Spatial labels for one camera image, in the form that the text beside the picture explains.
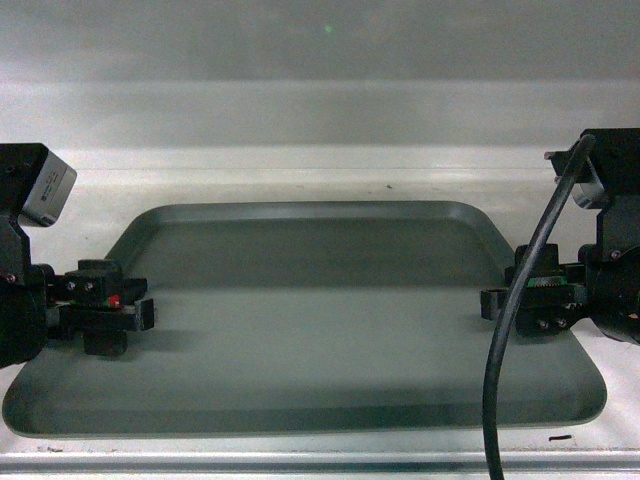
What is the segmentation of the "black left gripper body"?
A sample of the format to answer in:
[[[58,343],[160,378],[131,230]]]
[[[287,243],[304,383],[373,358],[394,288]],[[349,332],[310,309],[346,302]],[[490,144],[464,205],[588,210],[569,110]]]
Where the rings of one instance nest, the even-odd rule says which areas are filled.
[[[1,365],[34,359],[52,339],[82,336],[92,311],[120,309],[145,300],[147,281],[127,278],[123,270],[120,305],[79,305],[67,299],[63,275],[31,259],[30,239],[19,224],[48,147],[41,143],[1,146]]]

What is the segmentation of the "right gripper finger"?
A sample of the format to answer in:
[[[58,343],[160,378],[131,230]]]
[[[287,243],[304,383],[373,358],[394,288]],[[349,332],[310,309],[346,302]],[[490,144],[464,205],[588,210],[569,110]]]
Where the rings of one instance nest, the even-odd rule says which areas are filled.
[[[517,267],[524,259],[527,246],[520,245],[514,252],[514,263],[504,271],[504,278],[510,284],[515,277]],[[556,244],[545,244],[536,257],[529,274],[526,286],[528,288],[542,288],[559,285],[559,254]]]
[[[527,287],[514,324],[523,337],[554,336],[568,331],[585,317],[586,289],[569,284]]]

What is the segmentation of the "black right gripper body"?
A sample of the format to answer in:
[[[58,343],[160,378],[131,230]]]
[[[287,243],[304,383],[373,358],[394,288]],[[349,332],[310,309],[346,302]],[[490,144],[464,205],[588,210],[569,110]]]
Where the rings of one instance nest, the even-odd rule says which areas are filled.
[[[595,209],[596,237],[574,263],[559,262],[559,285],[586,289],[585,317],[609,338],[639,343],[639,130],[587,129],[593,146],[573,198]]]

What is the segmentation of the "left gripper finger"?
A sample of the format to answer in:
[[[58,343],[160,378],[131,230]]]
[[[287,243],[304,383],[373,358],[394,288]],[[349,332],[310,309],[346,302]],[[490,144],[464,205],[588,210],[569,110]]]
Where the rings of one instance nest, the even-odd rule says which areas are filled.
[[[82,323],[84,353],[92,356],[121,356],[128,347],[128,332],[154,327],[154,301],[138,300],[120,309],[92,311]]]
[[[120,305],[123,274],[110,260],[80,260],[63,276],[67,299],[79,305]]]

